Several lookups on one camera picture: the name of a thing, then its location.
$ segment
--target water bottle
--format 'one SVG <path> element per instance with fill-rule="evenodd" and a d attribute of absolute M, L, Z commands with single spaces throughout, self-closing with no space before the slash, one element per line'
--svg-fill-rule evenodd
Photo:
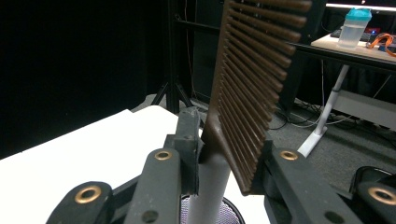
<path fill-rule="evenodd" d="M 341 27 L 342 31 L 338 39 L 338 46 L 355 48 L 371 18 L 372 14 L 368 8 L 350 9 L 346 14 L 344 25 Z"/>

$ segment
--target screw hole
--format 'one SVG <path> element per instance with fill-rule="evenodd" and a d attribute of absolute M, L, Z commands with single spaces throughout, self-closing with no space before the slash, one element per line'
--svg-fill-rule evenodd
<path fill-rule="evenodd" d="M 394 192 L 378 187 L 369 188 L 368 191 L 377 201 L 389 205 L 396 205 L 396 194 Z"/>
<path fill-rule="evenodd" d="M 142 215 L 142 221 L 145 223 L 153 223 L 158 219 L 158 213 L 156 211 L 146 211 Z"/>
<path fill-rule="evenodd" d="M 172 153 L 168 151 L 160 151 L 157 152 L 154 157 L 159 161 L 166 161 L 172 157 Z"/>
<path fill-rule="evenodd" d="M 383 198 L 385 200 L 391 200 L 392 199 L 392 197 L 390 197 L 390 195 L 388 195 L 385 192 L 376 191 L 375 194 L 378 195 L 378 197 L 381 197 L 381 198 Z"/>
<path fill-rule="evenodd" d="M 94 194 L 95 194 L 95 190 L 89 189 L 81 194 L 81 198 L 83 199 L 91 198 Z"/>
<path fill-rule="evenodd" d="M 340 215 L 338 215 L 338 214 L 336 214 L 336 213 L 334 213 L 334 212 L 332 212 L 332 211 L 326 212 L 326 213 L 324 214 L 324 216 L 325 216 L 331 223 L 340 224 L 340 223 L 344 223 L 344 222 L 345 222 L 344 219 L 343 219 Z"/>
<path fill-rule="evenodd" d="M 298 155 L 292 151 L 281 151 L 280 156 L 288 161 L 295 161 L 298 159 Z"/>
<path fill-rule="evenodd" d="M 102 193 L 102 190 L 97 186 L 88 186 L 81 189 L 75 197 L 76 203 L 90 203 L 95 201 Z"/>

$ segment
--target brown comb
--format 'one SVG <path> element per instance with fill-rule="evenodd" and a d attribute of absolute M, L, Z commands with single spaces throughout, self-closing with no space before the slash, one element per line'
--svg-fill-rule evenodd
<path fill-rule="evenodd" d="M 225 1 L 212 96 L 202 138 L 221 153 L 244 195 L 250 193 L 265 131 L 276 110 L 285 69 L 311 8 L 305 0 Z M 201 160 L 209 154 L 203 151 Z"/>

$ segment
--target brass screw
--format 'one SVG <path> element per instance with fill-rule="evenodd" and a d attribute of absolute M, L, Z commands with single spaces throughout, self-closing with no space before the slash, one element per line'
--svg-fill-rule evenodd
<path fill-rule="evenodd" d="M 172 153 L 168 151 L 160 151 L 157 152 L 154 157 L 159 161 L 166 161 L 172 157 Z"/>
<path fill-rule="evenodd" d="M 88 186 L 76 194 L 75 201 L 76 203 L 90 203 L 97 199 L 101 193 L 102 190 L 99 187 L 95 185 Z"/>
<path fill-rule="evenodd" d="M 372 196 L 374 199 L 381 203 L 385 203 L 388 205 L 396 205 L 396 194 L 387 190 L 387 189 L 381 189 L 378 187 L 372 187 L 369 188 L 369 194 Z"/>
<path fill-rule="evenodd" d="M 298 159 L 298 155 L 292 151 L 281 151 L 280 156 L 288 161 L 295 161 Z"/>

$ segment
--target comb teeth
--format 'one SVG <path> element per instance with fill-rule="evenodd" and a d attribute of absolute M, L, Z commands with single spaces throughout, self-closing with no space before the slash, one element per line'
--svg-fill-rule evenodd
<path fill-rule="evenodd" d="M 285 69 L 291 63 L 289 56 L 295 51 L 284 40 L 297 42 L 300 34 L 290 27 L 301 28 L 306 22 L 279 9 L 301 12 L 310 5 L 309 1 L 247 0 L 231 1 L 224 8 L 215 105 L 227 142 L 224 154 L 244 194 L 251 188 L 264 131 L 269 129 Z"/>

